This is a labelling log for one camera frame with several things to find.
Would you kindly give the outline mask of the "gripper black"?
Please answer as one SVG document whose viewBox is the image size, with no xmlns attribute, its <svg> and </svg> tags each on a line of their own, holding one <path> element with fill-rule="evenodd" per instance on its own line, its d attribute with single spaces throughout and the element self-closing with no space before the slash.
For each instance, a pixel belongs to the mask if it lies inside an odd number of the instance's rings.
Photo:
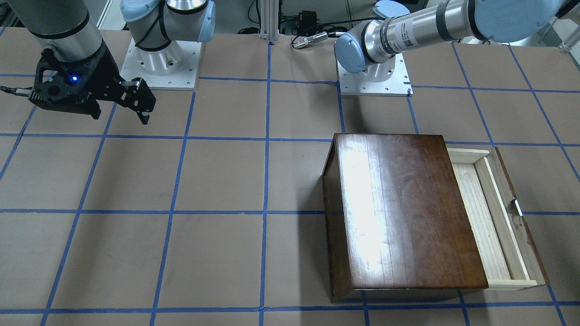
<svg viewBox="0 0 580 326">
<path fill-rule="evenodd" d="M 157 99 L 143 78 L 132 81 L 111 81 L 108 84 L 99 83 L 93 89 L 96 99 L 113 101 L 136 112 L 143 125 L 147 125 L 150 113 L 153 112 Z"/>
</svg>

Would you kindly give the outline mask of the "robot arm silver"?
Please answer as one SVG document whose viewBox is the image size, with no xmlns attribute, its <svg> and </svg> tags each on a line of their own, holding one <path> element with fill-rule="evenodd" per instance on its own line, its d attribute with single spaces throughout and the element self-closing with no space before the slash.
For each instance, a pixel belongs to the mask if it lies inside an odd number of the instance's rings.
<svg viewBox="0 0 580 326">
<path fill-rule="evenodd" d="M 380 0 L 376 19 L 364 20 L 335 43 L 338 64 L 352 74 L 383 64 L 396 54 L 465 37 L 511 43 L 541 30 L 563 6 L 561 0 L 444 0 L 410 12 Z"/>
<path fill-rule="evenodd" d="M 146 80 L 125 80 L 81 0 L 9 0 L 43 47 L 34 85 L 2 91 L 27 97 L 43 110 L 99 119 L 99 101 L 133 110 L 147 124 L 157 99 Z M 123 0 L 121 12 L 135 42 L 138 63 L 149 74 L 183 62 L 179 41 L 207 43 L 215 31 L 212 0 Z"/>
</svg>

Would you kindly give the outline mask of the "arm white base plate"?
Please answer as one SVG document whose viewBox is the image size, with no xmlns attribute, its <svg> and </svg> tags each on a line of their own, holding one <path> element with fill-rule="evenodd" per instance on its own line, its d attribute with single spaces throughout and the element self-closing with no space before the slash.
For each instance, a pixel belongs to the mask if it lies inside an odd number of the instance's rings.
<svg viewBox="0 0 580 326">
<path fill-rule="evenodd" d="M 172 41 L 165 49 L 148 52 L 131 39 L 120 69 L 124 80 L 141 77 L 151 90 L 194 91 L 204 43 Z"/>
<path fill-rule="evenodd" d="M 340 93 L 352 96 L 412 96 L 411 82 L 402 53 L 387 62 L 369 64 L 363 72 L 348 72 L 336 62 Z"/>
</svg>

